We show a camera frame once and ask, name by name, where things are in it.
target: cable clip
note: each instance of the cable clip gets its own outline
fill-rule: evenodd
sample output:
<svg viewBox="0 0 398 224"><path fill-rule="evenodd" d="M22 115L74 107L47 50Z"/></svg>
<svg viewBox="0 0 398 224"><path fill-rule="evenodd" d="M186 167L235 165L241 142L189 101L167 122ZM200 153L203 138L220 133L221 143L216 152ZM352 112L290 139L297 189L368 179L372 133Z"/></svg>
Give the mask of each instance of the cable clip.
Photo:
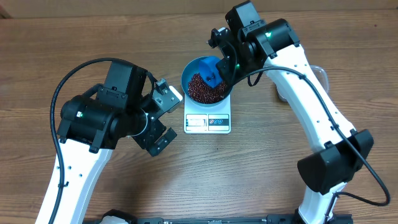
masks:
<svg viewBox="0 0 398 224"><path fill-rule="evenodd" d="M340 196L339 196L338 194L336 194L336 192L333 193L333 195L334 195L336 198L340 198Z"/></svg>
<svg viewBox="0 0 398 224"><path fill-rule="evenodd" d="M330 126L331 130L334 131L335 129L338 129L340 126L338 124Z"/></svg>
<svg viewBox="0 0 398 224"><path fill-rule="evenodd" d="M64 184L63 186L61 186L60 184L58 184L58 187L68 187L68 185L69 185L69 181L67 181L67 183Z"/></svg>

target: red bean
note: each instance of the red bean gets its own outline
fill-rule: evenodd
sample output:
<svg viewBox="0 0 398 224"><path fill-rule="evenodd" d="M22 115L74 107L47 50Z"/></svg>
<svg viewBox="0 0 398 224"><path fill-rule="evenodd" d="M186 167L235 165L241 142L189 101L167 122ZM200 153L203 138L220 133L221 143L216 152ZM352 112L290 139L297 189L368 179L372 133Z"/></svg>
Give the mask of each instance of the red bean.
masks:
<svg viewBox="0 0 398 224"><path fill-rule="evenodd" d="M188 83L188 94L199 103L217 103L223 99L226 83L222 81L218 86L212 88L201 78L200 74L194 74Z"/></svg>

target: digital kitchen scale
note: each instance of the digital kitchen scale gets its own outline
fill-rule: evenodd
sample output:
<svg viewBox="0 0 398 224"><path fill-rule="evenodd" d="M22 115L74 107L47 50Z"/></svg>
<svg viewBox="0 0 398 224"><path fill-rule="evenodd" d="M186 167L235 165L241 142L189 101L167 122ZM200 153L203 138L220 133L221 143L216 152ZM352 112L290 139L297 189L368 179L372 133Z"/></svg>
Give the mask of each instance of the digital kitchen scale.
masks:
<svg viewBox="0 0 398 224"><path fill-rule="evenodd" d="M209 57L196 58L182 72L181 86L185 94L184 131L187 134L229 134L231 132L230 94L212 104L199 103L188 96L188 83L194 74L200 73L199 63L206 58Z"/></svg>
<svg viewBox="0 0 398 224"><path fill-rule="evenodd" d="M184 131L187 134L229 134L231 95L211 107L198 105L185 95L184 118Z"/></svg>

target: blue bowl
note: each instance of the blue bowl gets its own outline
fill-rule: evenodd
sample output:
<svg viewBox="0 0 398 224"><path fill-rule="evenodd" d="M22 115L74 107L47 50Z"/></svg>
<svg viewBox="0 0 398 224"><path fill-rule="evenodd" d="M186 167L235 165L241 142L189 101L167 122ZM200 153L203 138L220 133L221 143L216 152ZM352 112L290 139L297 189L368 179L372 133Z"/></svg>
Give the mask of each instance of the blue bowl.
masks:
<svg viewBox="0 0 398 224"><path fill-rule="evenodd" d="M188 83L191 81L192 77L194 74L199 73L199 62L208 56L205 57L199 57L196 58L195 60L191 61L188 63L188 65L184 68L184 71L182 72L181 76L181 86L182 90L184 91L185 95L188 96L194 103L196 103L199 106L204 106L204 107L212 107L220 104L222 101L224 101L226 98L220 100L217 103L211 103L211 104L204 104L204 103L199 103L193 100L189 94L188 94Z"/></svg>

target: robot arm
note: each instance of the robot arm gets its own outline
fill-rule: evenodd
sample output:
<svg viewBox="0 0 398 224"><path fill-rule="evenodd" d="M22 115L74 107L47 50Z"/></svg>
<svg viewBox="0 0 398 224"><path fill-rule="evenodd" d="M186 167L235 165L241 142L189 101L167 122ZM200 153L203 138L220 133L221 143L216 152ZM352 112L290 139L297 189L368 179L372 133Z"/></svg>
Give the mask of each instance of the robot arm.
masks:
<svg viewBox="0 0 398 224"><path fill-rule="evenodd" d="M337 110L313 74L304 49L287 21L279 19L266 24L250 1L233 7L225 18L230 29L213 29L208 44L212 48L219 47L224 55L216 67L227 84L232 86L246 74L263 67L284 67L305 75L319 92L339 130L364 158L367 157L373 146L372 136L368 130L358 133ZM333 194L344 188L363 163L336 132L307 82L283 69L269 70L267 76L289 102L313 151L297 165L307 185L304 200L296 212L297 220L323 223L326 217L332 223Z"/></svg>
<svg viewBox="0 0 398 224"><path fill-rule="evenodd" d="M60 135L65 181L54 223L83 221L95 183L120 138L132 137L151 156L156 156L177 136L172 128L166 131L159 121L164 113L171 113L182 104L182 96L174 87L120 59L94 61L112 61L104 85L97 84L75 96L61 110L57 134ZM147 77L152 90L142 96ZM60 187L60 168L57 156L36 223L48 223L52 216Z"/></svg>

